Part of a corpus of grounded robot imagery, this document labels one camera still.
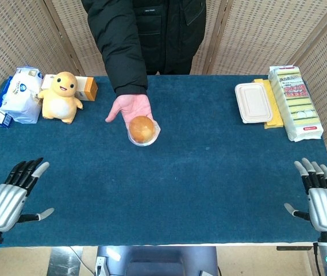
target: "blue tablecloth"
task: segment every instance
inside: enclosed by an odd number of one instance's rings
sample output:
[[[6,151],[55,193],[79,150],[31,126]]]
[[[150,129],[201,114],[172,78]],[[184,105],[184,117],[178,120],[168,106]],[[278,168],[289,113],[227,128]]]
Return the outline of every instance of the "blue tablecloth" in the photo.
[[[0,128],[0,183],[19,161],[43,156],[51,166],[24,213],[55,208],[44,221],[17,224],[4,245],[315,241],[310,223],[283,203],[307,210],[293,162],[327,165],[324,142],[243,124],[234,87],[258,77],[150,77],[161,133],[149,147],[128,140],[121,116],[105,123],[115,97],[105,77],[71,125],[40,118]]]

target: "silver robot hand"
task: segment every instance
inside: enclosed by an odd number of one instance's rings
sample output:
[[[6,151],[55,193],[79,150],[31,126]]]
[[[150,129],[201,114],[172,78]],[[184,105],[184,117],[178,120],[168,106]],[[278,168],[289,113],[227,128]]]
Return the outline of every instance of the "silver robot hand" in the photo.
[[[2,233],[9,231],[15,223],[37,221],[48,217],[53,208],[39,214],[21,214],[23,205],[28,195],[34,188],[39,177],[49,167],[45,162],[38,168],[43,158],[17,164],[5,180],[0,184],[0,246]]]
[[[301,212],[294,209],[289,203],[284,207],[294,217],[300,217],[311,222],[315,230],[321,233],[318,243],[314,244],[314,253],[317,256],[317,248],[320,249],[322,264],[327,276],[327,167],[309,162],[306,158],[302,163],[296,161],[307,195],[309,212]]]

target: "blue label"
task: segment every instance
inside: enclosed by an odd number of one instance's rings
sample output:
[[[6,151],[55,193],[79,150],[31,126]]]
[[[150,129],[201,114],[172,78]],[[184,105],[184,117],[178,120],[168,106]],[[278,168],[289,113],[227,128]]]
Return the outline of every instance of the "blue label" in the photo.
[[[25,86],[25,84],[20,84],[20,91],[21,92],[24,92],[26,90],[26,86]]]

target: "tissue package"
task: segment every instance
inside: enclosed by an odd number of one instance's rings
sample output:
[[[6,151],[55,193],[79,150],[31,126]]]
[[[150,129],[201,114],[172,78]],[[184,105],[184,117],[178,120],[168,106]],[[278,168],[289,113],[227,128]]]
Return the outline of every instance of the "tissue package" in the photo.
[[[270,67],[268,76],[291,141],[320,139],[323,127],[296,66]]]
[[[12,77],[6,93],[2,96],[1,110],[15,122],[35,124],[41,111],[37,94],[43,76],[33,67],[19,67]]]

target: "yellow plush toy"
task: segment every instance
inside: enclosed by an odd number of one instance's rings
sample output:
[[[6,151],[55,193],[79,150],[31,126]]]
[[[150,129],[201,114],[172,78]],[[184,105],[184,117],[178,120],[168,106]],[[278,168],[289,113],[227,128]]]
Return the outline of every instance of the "yellow plush toy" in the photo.
[[[38,94],[38,97],[43,99],[43,118],[58,118],[71,124],[76,108],[83,109],[82,102],[74,96],[77,86],[78,82],[74,75],[69,72],[58,73],[52,81],[51,88]]]

